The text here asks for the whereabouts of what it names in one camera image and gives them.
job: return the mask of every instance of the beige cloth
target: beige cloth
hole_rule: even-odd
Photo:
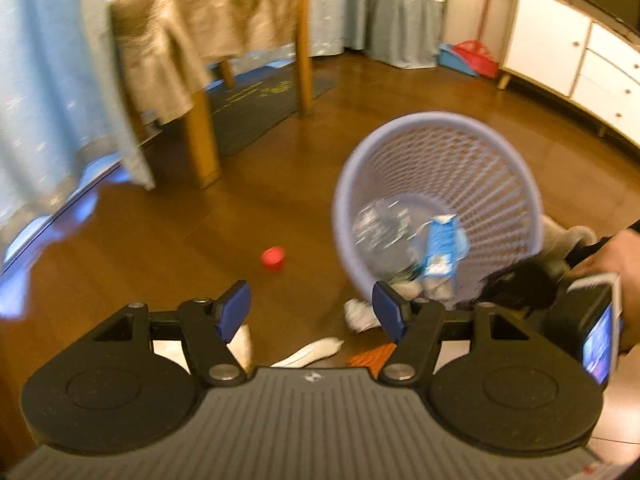
[[[140,112],[164,124],[211,83],[206,65],[291,43],[298,0],[114,0],[125,83]]]
[[[565,229],[548,216],[543,216],[545,238],[542,242],[540,257],[564,260],[575,247],[593,245],[598,241],[596,233],[590,227],[577,225]]]

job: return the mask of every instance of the light blue plastic wastebasket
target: light blue plastic wastebasket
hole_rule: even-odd
[[[393,120],[351,153],[335,190],[332,221],[345,271],[371,301],[376,278],[360,257],[351,227],[382,198],[402,200],[416,225],[456,213],[469,240],[454,302],[471,300],[482,279],[542,247],[540,192],[520,154],[479,121],[448,112]]]

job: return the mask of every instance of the ribbed gray surface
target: ribbed gray surface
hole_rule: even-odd
[[[314,382],[311,373],[319,374]],[[444,431],[409,390],[364,369],[259,369],[243,386],[212,390],[180,430],[117,456],[38,448],[8,480],[505,479],[568,478],[594,457],[484,453]]]

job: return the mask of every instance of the black round pad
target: black round pad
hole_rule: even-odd
[[[540,370],[510,366],[489,373],[484,378],[484,392],[506,408],[535,410],[556,398],[558,383]]]
[[[185,370],[151,351],[105,344],[105,352],[56,357],[27,381],[22,412],[40,440],[70,452],[118,453],[148,446],[188,418],[196,391]]]
[[[476,349],[434,375],[430,404],[446,428],[493,452],[553,454],[581,444],[600,416],[600,387],[577,361],[545,350],[532,341]]]

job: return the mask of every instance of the wall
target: wall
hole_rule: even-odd
[[[500,59],[513,0],[491,0],[482,42]],[[484,0],[447,0],[443,40],[459,43],[476,37]]]

